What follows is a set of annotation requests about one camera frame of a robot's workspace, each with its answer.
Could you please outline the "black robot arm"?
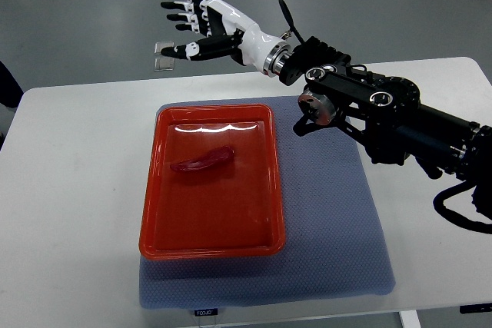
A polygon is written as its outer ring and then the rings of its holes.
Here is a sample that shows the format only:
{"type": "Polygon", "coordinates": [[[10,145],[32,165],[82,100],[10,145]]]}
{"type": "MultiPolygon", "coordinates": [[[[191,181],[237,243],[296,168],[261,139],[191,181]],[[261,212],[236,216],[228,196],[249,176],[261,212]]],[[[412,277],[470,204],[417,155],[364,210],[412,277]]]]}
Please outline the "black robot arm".
{"type": "Polygon", "coordinates": [[[491,188],[490,127],[422,104],[412,81],[352,65],[315,37],[280,53],[270,69],[285,85],[305,78],[297,135],[338,128],[375,164],[402,165],[412,155],[431,178],[446,172],[477,191],[491,188]]]}

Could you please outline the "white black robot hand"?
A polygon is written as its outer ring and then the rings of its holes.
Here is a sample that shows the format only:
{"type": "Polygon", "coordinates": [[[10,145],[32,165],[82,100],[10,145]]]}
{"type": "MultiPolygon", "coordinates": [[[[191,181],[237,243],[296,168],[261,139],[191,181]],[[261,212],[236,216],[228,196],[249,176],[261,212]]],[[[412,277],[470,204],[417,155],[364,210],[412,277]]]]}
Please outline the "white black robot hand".
{"type": "Polygon", "coordinates": [[[202,36],[186,45],[161,49],[165,57],[205,61],[229,56],[240,65],[274,76],[274,63],[290,51],[283,39],[263,32],[256,21],[224,0],[173,0],[162,2],[161,7],[174,11],[167,19],[176,23],[177,30],[202,36]]]}

